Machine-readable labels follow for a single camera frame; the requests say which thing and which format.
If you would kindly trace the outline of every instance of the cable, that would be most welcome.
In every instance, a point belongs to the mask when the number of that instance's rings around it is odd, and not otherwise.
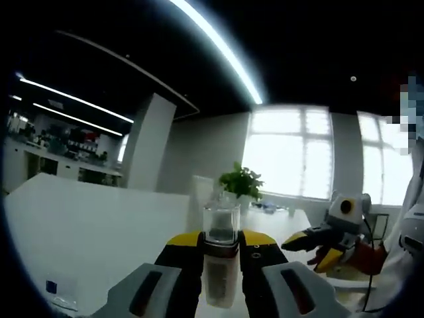
[[[365,222],[366,227],[368,228],[368,231],[370,232],[370,235],[371,235],[371,247],[372,247],[372,250],[375,252],[375,249],[374,249],[374,237],[372,235],[370,224],[368,223],[368,221],[366,220],[365,217],[364,217],[364,222]],[[371,285],[372,285],[372,274],[370,274],[370,282],[368,284],[368,290],[366,291],[364,308],[362,309],[362,311],[365,311],[366,306],[368,305],[368,300],[370,299],[370,293],[371,293]]]
[[[386,308],[387,306],[381,307],[381,308],[377,308],[377,309],[372,309],[372,310],[366,310],[364,311],[365,313],[377,313],[381,310],[383,310],[384,308]]]

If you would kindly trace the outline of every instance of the black ceiling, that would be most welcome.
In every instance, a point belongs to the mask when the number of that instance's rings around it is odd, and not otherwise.
[[[109,2],[22,5],[21,28],[14,30],[13,40],[20,43],[14,69],[28,80],[128,117],[153,91],[178,106],[176,117],[193,112],[124,62],[55,32],[62,30],[128,56],[195,105],[196,116],[246,111],[254,104],[215,45],[169,0]],[[395,115],[404,76],[422,72],[419,17],[424,11],[419,7],[188,2],[233,50],[265,105],[312,103],[342,113]],[[20,92],[23,85],[9,87]],[[81,111],[92,112],[89,108]]]

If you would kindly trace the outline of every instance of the led light strip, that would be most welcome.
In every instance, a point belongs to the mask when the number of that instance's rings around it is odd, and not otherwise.
[[[233,67],[235,72],[240,77],[244,86],[247,88],[248,92],[252,96],[256,104],[262,104],[262,99],[259,96],[258,91],[252,83],[252,80],[247,75],[246,71],[242,67],[239,60],[237,60],[233,51],[228,47],[227,43],[219,36],[217,31],[203,18],[191,5],[189,5],[184,0],[169,0],[178,8],[180,8],[188,17],[197,24],[206,35],[212,40],[215,46],[221,51],[223,56],[228,60],[230,65]]]
[[[18,101],[22,101],[22,98],[16,95],[10,95],[13,99],[17,99]]]
[[[115,117],[118,117],[118,118],[120,118],[120,119],[123,119],[124,121],[128,121],[129,123],[134,123],[134,121],[133,121],[132,119],[126,118],[126,117],[124,117],[124,116],[121,116],[120,114],[116,114],[116,113],[114,113],[114,112],[112,112],[112,111],[109,111],[109,110],[107,110],[107,109],[105,109],[105,108],[102,108],[102,107],[100,107],[100,106],[97,106],[97,105],[94,105],[94,104],[92,104],[92,103],[89,103],[88,101],[84,101],[83,99],[80,99],[80,98],[78,98],[78,97],[74,97],[74,96],[72,96],[72,95],[69,95],[69,94],[66,94],[66,93],[62,93],[61,91],[58,91],[58,90],[56,90],[56,89],[52,89],[52,88],[47,87],[47,86],[44,86],[44,85],[41,85],[41,84],[36,83],[36,82],[34,82],[34,81],[28,81],[28,80],[27,80],[27,79],[25,79],[25,78],[21,78],[21,79],[20,79],[20,81],[23,81],[24,83],[31,84],[31,85],[34,85],[34,86],[37,86],[37,87],[41,87],[41,88],[47,89],[48,91],[52,91],[53,93],[56,93],[56,94],[59,94],[59,95],[65,96],[65,97],[70,98],[70,99],[73,99],[74,101],[79,101],[80,103],[83,103],[83,104],[89,105],[89,106],[91,106],[91,107],[93,107],[93,108],[96,108],[96,109],[98,109],[98,110],[100,110],[100,111],[104,111],[105,113],[108,113],[108,114],[110,114],[110,115],[113,115],[113,116],[115,116]]]
[[[44,107],[44,106],[42,106],[42,105],[40,105],[40,104],[37,104],[37,103],[32,103],[32,104],[33,104],[34,106],[40,107],[40,108],[42,108],[42,109],[45,109],[45,110],[47,110],[47,111],[51,111],[52,113],[55,113],[55,114],[58,114],[58,115],[61,115],[61,116],[64,116],[64,117],[67,117],[67,118],[73,119],[73,120],[75,120],[75,121],[79,121],[80,123],[87,124],[87,125],[93,126],[93,127],[95,127],[95,128],[98,128],[98,129],[102,129],[102,130],[104,130],[104,131],[107,131],[108,133],[115,134],[115,135],[117,135],[117,136],[122,136],[122,134],[121,134],[121,133],[116,132],[116,131],[111,131],[110,129],[107,129],[107,128],[105,128],[105,127],[102,127],[102,126],[98,126],[98,125],[95,125],[95,124],[89,123],[88,121],[83,121],[82,119],[79,119],[79,118],[76,118],[76,117],[73,117],[73,116],[69,116],[69,115],[67,115],[67,114],[63,114],[63,113],[61,113],[61,112],[59,112],[59,111],[55,111],[55,110],[53,110],[53,109],[50,109],[50,108]]]

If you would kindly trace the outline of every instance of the transparent container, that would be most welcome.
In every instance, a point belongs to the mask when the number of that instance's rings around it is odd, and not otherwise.
[[[236,195],[220,193],[203,208],[203,232],[206,242],[232,246],[240,230],[240,203]]]
[[[233,305],[239,273],[240,203],[236,195],[221,192],[203,209],[203,232],[209,245],[204,256],[203,281],[209,305]]]

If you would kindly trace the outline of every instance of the robotic hand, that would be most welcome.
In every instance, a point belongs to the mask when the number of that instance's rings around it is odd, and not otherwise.
[[[349,197],[334,192],[324,223],[295,233],[281,248],[310,251],[322,246],[320,252],[324,257],[314,270],[317,273],[326,272],[336,263],[345,262],[353,255],[364,214],[369,212],[370,206],[371,198],[368,194]]]

